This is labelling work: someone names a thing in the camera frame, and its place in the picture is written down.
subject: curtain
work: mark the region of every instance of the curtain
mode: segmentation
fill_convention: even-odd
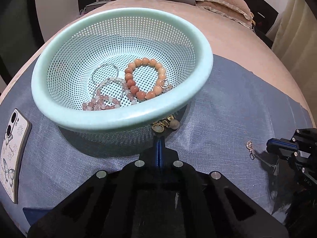
[[[305,0],[289,0],[272,51],[289,70],[317,121],[317,19]]]

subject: screw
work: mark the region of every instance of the screw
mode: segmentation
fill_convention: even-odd
[[[105,178],[106,175],[107,175],[107,173],[106,173],[105,171],[98,171],[98,172],[96,173],[96,176],[97,176],[99,179]]]
[[[177,161],[174,161],[174,162],[173,162],[173,165],[174,165],[175,167],[182,167],[184,164],[183,164],[182,161],[177,160]]]
[[[219,172],[212,172],[212,173],[211,173],[211,177],[212,177],[213,179],[215,179],[215,180],[218,180],[218,179],[220,179],[221,174],[220,174]]]
[[[135,161],[135,162],[134,162],[134,165],[135,165],[136,167],[142,167],[142,166],[145,165],[145,163],[144,163],[144,161],[142,161],[142,160],[138,160],[138,161]]]

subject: basket mesh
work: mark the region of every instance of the basket mesh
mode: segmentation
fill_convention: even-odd
[[[82,103],[93,96],[96,85],[91,77],[97,66],[115,64],[124,71],[128,63],[143,57],[161,62],[174,87],[187,78],[195,65],[192,43],[175,27],[149,18],[113,18],[86,27],[61,46],[48,67],[48,89],[63,106],[81,110]],[[104,66],[94,74],[94,80],[100,83],[116,74],[116,69]],[[153,89],[158,78],[150,66],[136,68],[133,75],[145,92]],[[102,88],[102,94],[119,99],[121,90],[113,83]],[[124,95],[121,106],[128,105],[131,102]]]

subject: plastic basket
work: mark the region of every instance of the plastic basket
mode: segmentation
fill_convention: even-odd
[[[91,76],[103,63],[121,71],[135,58],[155,58],[166,69],[173,89],[121,108],[83,111],[96,87]],[[119,132],[145,126],[184,107],[207,81],[213,54],[205,36],[188,21],[147,8],[122,8],[83,18],[58,34],[44,49],[32,75],[32,95],[39,110],[57,125],[76,132]],[[101,67],[94,79],[115,77],[113,67]],[[141,90],[153,89],[157,71],[141,66],[134,80]],[[121,97],[117,84],[102,93]]]

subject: phone case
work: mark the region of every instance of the phone case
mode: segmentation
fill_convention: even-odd
[[[18,203],[19,172],[22,155],[32,124],[14,109],[4,134],[0,155],[0,181],[13,203]]]

